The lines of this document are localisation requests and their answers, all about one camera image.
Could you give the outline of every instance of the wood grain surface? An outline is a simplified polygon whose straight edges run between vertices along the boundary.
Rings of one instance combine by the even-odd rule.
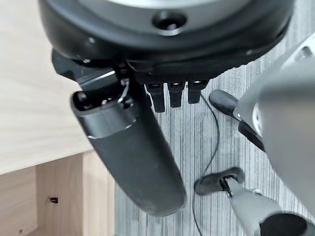
[[[35,167],[0,176],[0,235],[25,236],[37,228]]]
[[[83,236],[114,236],[115,182],[95,151],[83,154]]]
[[[36,184],[40,232],[114,236],[115,182],[94,151],[36,166]],[[50,197],[58,197],[59,204],[51,204]]]
[[[0,175],[90,150],[57,75],[36,0],[0,0]]]
[[[298,0],[290,30],[276,48],[255,62],[229,70],[213,79],[202,93],[208,97],[212,90],[222,89],[239,98],[257,75],[277,57],[314,31],[315,1]],[[238,132],[237,123],[215,112],[220,123],[221,145],[209,172],[240,166],[246,174],[245,187],[258,188],[262,194],[278,201],[284,209],[313,219],[278,178],[267,156]],[[166,112],[157,114],[157,118],[181,170],[189,196],[187,206],[183,211],[165,218],[151,217],[140,211],[117,187],[117,236],[198,235],[191,211],[192,187],[209,162],[215,147],[214,120],[203,101],[196,105],[188,104],[187,91],[184,93],[182,108],[171,109],[166,105]],[[224,194],[197,197],[196,213],[204,236],[243,235]]]
[[[83,235],[82,154],[36,166],[38,229],[52,235]],[[49,198],[58,197],[58,205]]]

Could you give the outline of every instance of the black robotic finger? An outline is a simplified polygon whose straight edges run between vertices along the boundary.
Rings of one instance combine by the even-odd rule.
[[[206,175],[201,180],[197,180],[194,183],[194,190],[196,194],[200,196],[206,196],[216,192],[224,191],[220,180],[227,177],[232,177],[239,183],[243,183],[245,181],[245,174],[243,170],[238,167],[233,167],[223,172]]]

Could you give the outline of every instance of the small black hole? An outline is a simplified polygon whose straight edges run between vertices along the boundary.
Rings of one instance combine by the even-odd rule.
[[[160,30],[177,30],[186,24],[187,19],[183,14],[175,12],[160,12],[153,19],[153,25]]]
[[[49,201],[50,201],[50,203],[55,204],[55,205],[59,204],[59,199],[56,197],[49,198]]]

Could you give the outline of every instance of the screw hole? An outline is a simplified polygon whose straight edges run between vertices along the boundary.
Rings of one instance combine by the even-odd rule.
[[[49,198],[49,202],[54,204],[54,205],[58,205],[59,204],[59,199],[54,197],[54,198]]]
[[[153,18],[153,25],[161,31],[162,35],[172,36],[180,33],[180,28],[187,22],[183,14],[175,12],[160,12]]]

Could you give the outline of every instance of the light wood panel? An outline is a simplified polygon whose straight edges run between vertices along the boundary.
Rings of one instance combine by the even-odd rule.
[[[0,175],[91,149],[57,75],[36,0],[0,0]]]
[[[84,236],[115,234],[115,182],[94,151],[83,154]]]
[[[82,154],[36,166],[38,228],[61,236],[81,236]],[[49,202],[58,197],[59,204]]]
[[[25,236],[36,228],[35,167],[0,176],[0,235]]]
[[[94,151],[36,166],[38,229],[53,236],[113,236],[115,183]],[[49,202],[58,197],[59,204]]]
[[[42,230],[34,230],[33,232],[29,233],[26,236],[58,236],[58,235],[52,235],[52,234],[48,234]]]

